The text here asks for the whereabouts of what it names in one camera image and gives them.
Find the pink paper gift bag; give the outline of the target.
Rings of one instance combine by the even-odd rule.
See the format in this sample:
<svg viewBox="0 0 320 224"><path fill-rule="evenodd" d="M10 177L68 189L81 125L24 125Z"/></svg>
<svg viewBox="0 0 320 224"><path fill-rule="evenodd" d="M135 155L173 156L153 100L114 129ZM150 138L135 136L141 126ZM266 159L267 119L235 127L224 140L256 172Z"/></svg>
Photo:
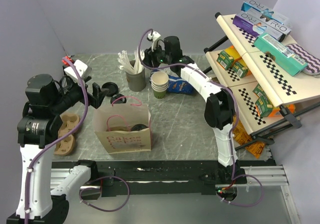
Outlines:
<svg viewBox="0 0 320 224"><path fill-rule="evenodd" d="M93 130L109 154L145 152L152 149L151 114L139 99L125 96L127 103L101 106L93 112ZM141 131L111 131L108 127L130 127L144 124Z"/></svg>

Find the black plastic cup lid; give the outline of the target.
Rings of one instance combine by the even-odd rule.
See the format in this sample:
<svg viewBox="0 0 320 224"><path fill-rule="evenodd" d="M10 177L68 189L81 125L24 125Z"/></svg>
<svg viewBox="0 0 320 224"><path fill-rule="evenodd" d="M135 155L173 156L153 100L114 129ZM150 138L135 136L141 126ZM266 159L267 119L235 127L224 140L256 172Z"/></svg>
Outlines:
<svg viewBox="0 0 320 224"><path fill-rule="evenodd" d="M146 125L144 125L144 124L136 124L136 125L134 125L134 126L132 126L132 128L131 128L131 132L132 131L141 131L141 130L143 130L143 129L147 129L148 128L148 126L146 126Z"/></svg>

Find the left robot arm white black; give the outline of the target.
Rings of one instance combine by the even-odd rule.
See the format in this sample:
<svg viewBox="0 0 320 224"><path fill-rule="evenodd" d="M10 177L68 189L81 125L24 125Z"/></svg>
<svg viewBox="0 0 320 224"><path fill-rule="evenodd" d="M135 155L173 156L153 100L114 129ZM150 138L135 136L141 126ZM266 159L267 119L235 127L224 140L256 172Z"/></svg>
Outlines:
<svg viewBox="0 0 320 224"><path fill-rule="evenodd" d="M49 74L30 78L25 89L28 98L17 125L22 158L21 193L18 208L6 220L8 224L62 224L68 215L72 192L83 184L93 185L99 179L95 161L77 161L72 172L51 189L51 168L58 132L63 124L61 114L77 102L100 107L108 88L93 83L87 93L86 82L66 78L67 90Z"/></svg>

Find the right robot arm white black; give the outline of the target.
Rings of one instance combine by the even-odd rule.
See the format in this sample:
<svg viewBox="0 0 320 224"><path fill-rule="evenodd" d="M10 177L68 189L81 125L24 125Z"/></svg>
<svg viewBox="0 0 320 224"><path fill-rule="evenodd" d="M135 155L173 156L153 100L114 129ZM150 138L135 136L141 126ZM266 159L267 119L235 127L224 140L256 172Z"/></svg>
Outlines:
<svg viewBox="0 0 320 224"><path fill-rule="evenodd" d="M204 118L212 127L218 148L218 162L224 167L218 171L223 183L230 183L236 177L234 168L230 167L237 160L233 137L235 102L226 87L215 84L188 56L183 55L179 38L164 38L164 47L159 45L161 35L156 31L147 34L151 47L144 51L143 64L149 69L170 68L189 83L205 100Z"/></svg>

